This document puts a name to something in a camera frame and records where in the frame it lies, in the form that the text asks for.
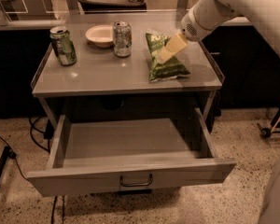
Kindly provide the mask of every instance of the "snack bag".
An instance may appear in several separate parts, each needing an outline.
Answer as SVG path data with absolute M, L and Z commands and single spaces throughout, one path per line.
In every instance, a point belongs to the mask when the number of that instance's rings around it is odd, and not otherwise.
M 170 40 L 170 36 L 146 33 L 146 38 L 148 49 L 152 58 L 152 64 L 149 71 L 149 80 L 151 82 L 177 77 L 189 77 L 189 70 L 175 56 L 163 64 L 158 63 L 157 61 L 157 55 Z

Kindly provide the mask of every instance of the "white bowl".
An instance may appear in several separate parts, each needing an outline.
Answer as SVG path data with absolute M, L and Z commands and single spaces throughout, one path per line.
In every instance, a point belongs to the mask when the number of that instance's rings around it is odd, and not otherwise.
M 86 32 L 85 36 L 99 48 L 109 48 L 113 45 L 112 25 L 94 26 Z

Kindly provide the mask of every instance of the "floor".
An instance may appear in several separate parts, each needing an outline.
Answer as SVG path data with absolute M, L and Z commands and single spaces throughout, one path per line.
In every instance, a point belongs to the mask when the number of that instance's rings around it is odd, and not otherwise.
M 147 7 L 175 8 L 168 1 L 147 0 Z M 59 10 L 66 9 L 64 0 L 53 3 Z M 211 137 L 220 158 L 235 158 L 237 162 L 223 184 L 155 189 L 150 194 L 43 198 L 21 176 L 16 162 L 8 159 L 0 179 L 0 224 L 42 224 L 52 220 L 120 224 L 257 223 L 268 178 L 280 157 L 280 134 L 264 140 L 259 135 L 258 123 L 270 127 L 275 112 L 275 108 L 222 110 Z M 46 123 L 47 119 L 42 118 L 36 127 L 44 130 Z M 16 152 L 24 176 L 45 169 L 49 157 L 48 152 L 35 145 L 30 129 L 28 118 L 0 119 L 0 135 Z M 47 146 L 42 133 L 33 131 L 33 137 L 40 145 Z M 4 145 L 0 139 L 0 155 Z

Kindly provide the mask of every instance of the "green can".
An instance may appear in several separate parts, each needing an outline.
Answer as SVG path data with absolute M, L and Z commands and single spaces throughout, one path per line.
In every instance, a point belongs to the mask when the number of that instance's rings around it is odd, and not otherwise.
M 76 63 L 77 56 L 70 33 L 64 26 L 50 29 L 50 38 L 56 57 L 61 65 Z

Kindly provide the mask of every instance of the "can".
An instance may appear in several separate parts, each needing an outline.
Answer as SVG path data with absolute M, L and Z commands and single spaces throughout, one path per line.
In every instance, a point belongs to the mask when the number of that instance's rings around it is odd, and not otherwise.
M 113 24 L 114 53 L 119 57 L 131 55 L 132 29 L 126 21 L 115 21 Z
M 57 26 L 50 29 L 50 38 L 55 55 L 61 65 L 71 65 L 77 61 L 74 44 L 66 27 Z

